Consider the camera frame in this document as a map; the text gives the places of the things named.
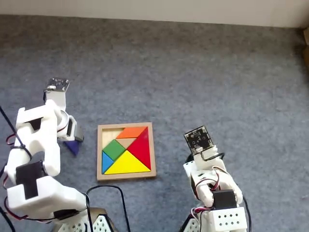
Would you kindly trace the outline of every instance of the tangram puzzle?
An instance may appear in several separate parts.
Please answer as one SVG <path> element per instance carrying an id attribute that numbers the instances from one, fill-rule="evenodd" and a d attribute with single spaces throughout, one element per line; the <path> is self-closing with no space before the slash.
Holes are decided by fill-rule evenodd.
<path id="1" fill-rule="evenodd" d="M 151 122 L 98 125 L 98 180 L 155 175 Z"/>

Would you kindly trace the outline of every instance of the black wire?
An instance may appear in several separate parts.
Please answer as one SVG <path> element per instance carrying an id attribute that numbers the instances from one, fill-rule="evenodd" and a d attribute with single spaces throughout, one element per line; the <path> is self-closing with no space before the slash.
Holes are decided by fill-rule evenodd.
<path id="1" fill-rule="evenodd" d="M 201 232 L 202 231 L 202 213 L 203 213 L 204 211 L 202 211 L 201 212 L 201 215 L 199 216 L 199 232 Z"/>
<path id="2" fill-rule="evenodd" d="M 202 154 L 201 154 L 201 156 L 202 156 L 202 158 L 203 158 L 203 160 L 204 160 L 204 161 L 213 160 L 213 159 L 215 159 L 215 158 L 217 158 L 217 157 L 219 157 L 219 156 L 220 156 L 220 159 L 222 159 L 222 160 L 223 160 L 223 157 L 225 156 L 225 153 L 220 153 L 220 154 L 217 154 L 217 155 L 211 156 L 211 157 L 209 157 L 209 158 L 207 158 L 207 159 L 204 159 L 204 157 L 203 157 L 203 155 L 202 155 Z"/>
<path id="3" fill-rule="evenodd" d="M 246 206 L 246 210 L 247 210 L 247 214 L 248 214 L 249 232 L 251 232 L 252 231 L 252 221 L 251 221 L 250 210 L 249 210 L 248 203 L 247 203 L 245 196 L 242 196 L 242 198 L 243 198 L 243 201 L 245 202 L 245 206 Z"/>
<path id="4" fill-rule="evenodd" d="M 10 226 L 12 232 L 16 232 L 15 227 L 13 226 L 11 220 L 9 219 L 9 217 L 6 215 L 6 213 L 3 211 L 1 207 L 0 207 L 0 213 L 2 214 L 2 216 L 4 217 L 8 225 Z"/>
<path id="5" fill-rule="evenodd" d="M 93 186 L 91 187 L 90 189 L 87 190 L 86 192 L 86 198 L 88 196 L 88 194 L 94 190 L 94 189 L 97 189 L 97 188 L 100 188 L 100 187 L 111 187 L 111 188 L 115 188 L 115 189 L 118 189 L 120 191 L 120 194 L 121 194 L 121 199 L 122 199 L 122 205 L 123 205 L 123 208 L 124 208 L 124 214 L 125 214 L 125 218 L 126 218 L 126 227 L 127 227 L 127 231 L 128 232 L 131 232 L 131 229 L 130 229 L 130 224 L 129 224 L 129 219 L 127 218 L 127 213 L 126 213 L 126 203 L 125 203 L 125 197 L 124 197 L 124 193 L 122 192 L 121 188 L 119 188 L 118 186 L 116 185 L 96 185 L 96 186 Z M 89 219 L 89 222 L 91 221 L 91 216 L 90 216 L 90 209 L 89 209 L 89 203 L 88 203 L 88 206 L 87 206 L 87 212 L 88 212 L 88 219 Z"/>
<path id="6" fill-rule="evenodd" d="M 89 221 L 89 226 L 90 226 L 90 231 L 93 232 L 92 228 L 92 219 L 91 219 L 91 213 L 90 213 L 90 206 L 89 206 L 89 196 L 85 193 L 83 193 L 86 197 L 86 207 L 87 207 L 87 214 L 88 214 L 88 221 Z"/>
<path id="7" fill-rule="evenodd" d="M 23 144 L 23 142 L 21 141 L 21 139 L 19 138 L 17 131 L 15 130 L 14 126 L 12 125 L 11 121 L 9 120 L 9 118 L 7 117 L 7 115 L 5 114 L 5 112 L 3 111 L 2 107 L 0 106 L 0 112 L 3 115 L 5 121 L 9 124 L 10 128 L 12 129 L 14 135 L 16 136 L 16 138 L 18 139 L 20 146 L 13 146 L 13 148 L 20 148 L 20 149 L 24 149 L 27 153 L 27 155 L 29 156 L 30 159 L 32 159 L 32 155 L 31 153 L 28 151 L 28 149 L 26 148 L 26 146 Z"/>
<path id="8" fill-rule="evenodd" d="M 5 165 L 3 166 L 3 168 L 0 171 L 0 178 L 2 177 L 3 173 L 4 173 L 4 168 L 6 166 L 7 162 L 5 163 Z M 12 224 L 11 220 L 9 219 L 9 217 L 6 215 L 6 213 L 4 212 L 4 210 L 2 209 L 2 207 L 0 206 L 0 213 L 2 214 L 2 216 L 4 217 L 4 219 L 6 220 L 6 222 L 8 223 L 8 225 L 10 226 L 12 232 L 16 232 L 14 225 Z"/>

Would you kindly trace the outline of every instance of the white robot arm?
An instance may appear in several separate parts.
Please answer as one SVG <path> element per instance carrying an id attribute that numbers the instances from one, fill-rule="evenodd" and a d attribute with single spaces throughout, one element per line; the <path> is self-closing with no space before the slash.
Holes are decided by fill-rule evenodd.
<path id="1" fill-rule="evenodd" d="M 44 91 L 44 105 L 18 111 L 17 135 L 29 152 L 16 139 L 4 172 L 14 184 L 7 189 L 9 208 L 29 218 L 64 223 L 79 221 L 87 214 L 85 196 L 53 178 L 60 173 L 57 139 L 80 142 L 84 139 L 74 117 L 65 111 L 69 83 L 67 79 L 51 79 Z M 44 152 L 44 160 L 31 162 L 38 152 Z"/>
<path id="2" fill-rule="evenodd" d="M 192 152 L 191 160 L 183 165 L 197 199 L 202 207 L 192 209 L 201 232 L 245 232 L 245 210 L 239 205 L 243 195 L 232 176 L 226 171 L 222 160 L 205 126 L 185 135 Z M 183 227 L 186 232 L 195 219 Z"/>

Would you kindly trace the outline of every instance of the wall baseboard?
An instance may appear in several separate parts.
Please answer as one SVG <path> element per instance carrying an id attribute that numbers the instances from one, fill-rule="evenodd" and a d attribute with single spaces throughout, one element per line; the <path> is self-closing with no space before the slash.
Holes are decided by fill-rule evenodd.
<path id="1" fill-rule="evenodd" d="M 0 0 L 0 14 L 304 28 L 308 0 Z"/>

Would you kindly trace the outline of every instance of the blue triangle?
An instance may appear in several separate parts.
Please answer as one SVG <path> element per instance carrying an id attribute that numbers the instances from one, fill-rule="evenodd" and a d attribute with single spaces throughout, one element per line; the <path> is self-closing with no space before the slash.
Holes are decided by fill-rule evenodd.
<path id="1" fill-rule="evenodd" d="M 68 149 L 77 156 L 77 153 L 79 151 L 79 142 L 77 140 L 73 141 L 65 141 L 64 144 L 68 147 Z"/>
<path id="2" fill-rule="evenodd" d="M 114 161 L 102 151 L 102 174 L 106 172 L 107 169 L 111 167 Z"/>

